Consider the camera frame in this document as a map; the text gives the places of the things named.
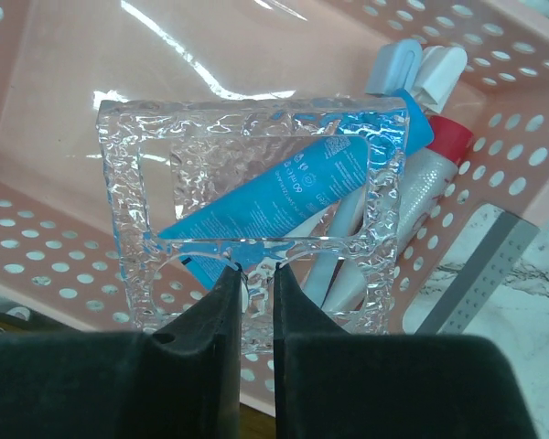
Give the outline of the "brown wooden oval tray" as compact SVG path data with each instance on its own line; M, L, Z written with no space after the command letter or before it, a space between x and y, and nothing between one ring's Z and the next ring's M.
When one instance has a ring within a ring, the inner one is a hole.
M0 335L10 333L16 335L68 335L79 333L79 330L47 317L37 317L26 321L19 317L0 313Z

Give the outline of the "clear textured acrylic holder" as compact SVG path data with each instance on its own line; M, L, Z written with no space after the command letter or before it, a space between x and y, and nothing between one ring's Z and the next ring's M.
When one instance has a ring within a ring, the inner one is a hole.
M385 333L399 185L413 107L404 97L104 101L96 128L134 328L175 313L157 281L202 292L242 271L242 349L273 339L275 274L342 329Z

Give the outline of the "blue toothpaste tube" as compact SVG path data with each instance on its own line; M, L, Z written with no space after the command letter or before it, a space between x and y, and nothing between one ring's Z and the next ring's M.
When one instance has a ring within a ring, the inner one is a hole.
M176 220L149 235L211 289L239 266L267 276L316 236L320 213L434 138L411 94L360 100L191 103L156 135L171 143Z

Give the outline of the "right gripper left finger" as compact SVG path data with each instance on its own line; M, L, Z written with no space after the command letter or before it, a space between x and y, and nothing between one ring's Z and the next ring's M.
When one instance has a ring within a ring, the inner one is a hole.
M235 438L242 272L153 334L0 335L0 438Z

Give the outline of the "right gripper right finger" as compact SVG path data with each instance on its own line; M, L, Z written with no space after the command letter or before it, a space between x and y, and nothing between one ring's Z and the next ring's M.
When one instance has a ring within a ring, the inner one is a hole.
M356 335L274 275L280 438L534 438L511 364L474 336Z

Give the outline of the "pink plastic basket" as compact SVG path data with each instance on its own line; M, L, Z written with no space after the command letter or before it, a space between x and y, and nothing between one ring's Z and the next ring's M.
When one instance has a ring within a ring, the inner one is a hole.
M421 324L500 213L525 219L538 236L468 332L549 428L549 1L0 1L0 295L127 327L102 101L355 96L407 37L467 51L444 115L476 141L396 268L391 326Z

